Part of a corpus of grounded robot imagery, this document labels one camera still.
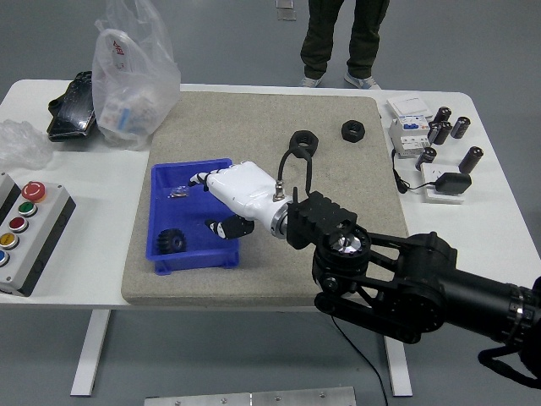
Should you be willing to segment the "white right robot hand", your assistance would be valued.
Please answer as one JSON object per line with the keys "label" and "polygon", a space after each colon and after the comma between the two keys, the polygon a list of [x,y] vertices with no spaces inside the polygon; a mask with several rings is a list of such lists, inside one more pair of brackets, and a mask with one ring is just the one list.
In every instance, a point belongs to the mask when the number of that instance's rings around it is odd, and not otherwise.
{"label": "white right robot hand", "polygon": [[292,197],[286,195],[281,180],[273,179],[254,162],[242,162],[228,168],[197,173],[189,186],[201,184],[227,206],[233,215],[222,221],[207,220],[205,225],[222,239],[237,239],[254,230],[261,222],[273,236],[287,234],[287,208]]}

